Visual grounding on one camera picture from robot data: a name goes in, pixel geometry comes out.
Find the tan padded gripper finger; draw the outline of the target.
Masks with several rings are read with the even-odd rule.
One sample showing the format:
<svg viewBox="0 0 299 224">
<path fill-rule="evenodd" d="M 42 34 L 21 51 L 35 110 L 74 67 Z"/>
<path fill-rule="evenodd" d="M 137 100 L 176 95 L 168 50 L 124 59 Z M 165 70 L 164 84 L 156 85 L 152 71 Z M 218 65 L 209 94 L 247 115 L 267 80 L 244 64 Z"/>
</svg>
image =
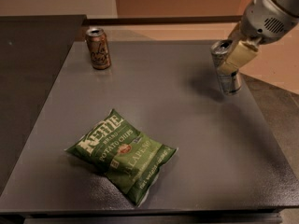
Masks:
<svg viewBox="0 0 299 224">
<path fill-rule="evenodd" d="M 221 60 L 218 71 L 230 75 L 253 60 L 259 53 L 259 48 L 249 41 L 234 41 L 228 53 Z"/>
</svg>

